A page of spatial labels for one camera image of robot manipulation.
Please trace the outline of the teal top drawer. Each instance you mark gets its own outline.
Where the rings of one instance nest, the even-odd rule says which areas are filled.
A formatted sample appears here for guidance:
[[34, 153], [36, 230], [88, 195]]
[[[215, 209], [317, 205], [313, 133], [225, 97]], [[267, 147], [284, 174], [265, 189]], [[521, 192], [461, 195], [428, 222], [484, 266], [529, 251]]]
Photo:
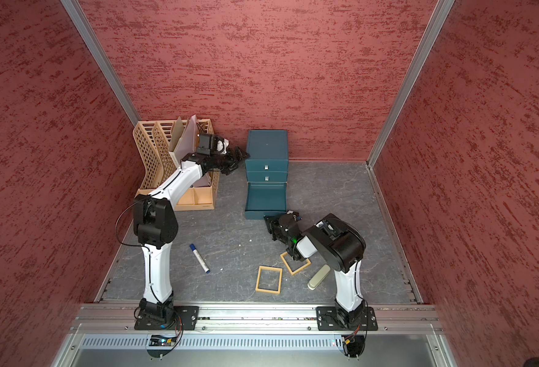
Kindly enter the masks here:
[[287, 172], [289, 170], [289, 161], [273, 159], [252, 159], [245, 161], [248, 172]]

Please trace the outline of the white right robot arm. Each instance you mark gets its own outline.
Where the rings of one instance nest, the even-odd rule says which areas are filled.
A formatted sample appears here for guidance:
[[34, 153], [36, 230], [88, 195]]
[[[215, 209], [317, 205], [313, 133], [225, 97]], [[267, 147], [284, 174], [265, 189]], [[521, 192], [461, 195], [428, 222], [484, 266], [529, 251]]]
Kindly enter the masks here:
[[272, 240], [283, 243], [292, 260], [305, 261], [316, 253], [325, 260], [335, 274], [335, 307], [344, 323], [362, 313], [367, 301], [360, 291], [360, 267], [367, 244], [353, 226], [330, 213], [302, 231], [294, 211], [265, 216], [264, 222]]

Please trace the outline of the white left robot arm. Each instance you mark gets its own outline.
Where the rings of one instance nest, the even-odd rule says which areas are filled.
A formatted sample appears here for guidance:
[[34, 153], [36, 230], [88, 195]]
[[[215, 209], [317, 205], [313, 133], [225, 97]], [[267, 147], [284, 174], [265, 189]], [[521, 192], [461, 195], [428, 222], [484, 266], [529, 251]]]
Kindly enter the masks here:
[[180, 166], [158, 188], [139, 195], [133, 203], [133, 232], [142, 247], [145, 289], [139, 315], [169, 324], [173, 321], [173, 287], [170, 283], [170, 250], [179, 232], [175, 208], [196, 181], [210, 171], [228, 175], [250, 157], [241, 148], [187, 154]]

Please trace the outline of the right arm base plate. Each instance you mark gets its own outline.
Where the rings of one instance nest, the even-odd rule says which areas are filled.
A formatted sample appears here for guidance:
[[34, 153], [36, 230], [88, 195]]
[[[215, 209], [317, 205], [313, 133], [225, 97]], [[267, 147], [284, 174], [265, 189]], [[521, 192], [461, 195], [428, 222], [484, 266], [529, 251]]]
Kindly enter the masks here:
[[317, 307], [316, 319], [320, 331], [378, 331], [373, 307], [360, 306], [352, 312], [334, 307]]

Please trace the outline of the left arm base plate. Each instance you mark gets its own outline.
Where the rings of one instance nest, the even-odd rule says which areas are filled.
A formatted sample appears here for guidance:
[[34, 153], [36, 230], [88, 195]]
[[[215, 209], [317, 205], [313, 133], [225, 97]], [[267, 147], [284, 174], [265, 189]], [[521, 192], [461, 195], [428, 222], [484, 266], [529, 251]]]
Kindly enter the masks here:
[[199, 318], [200, 307], [146, 303], [137, 310], [134, 330], [192, 331]]

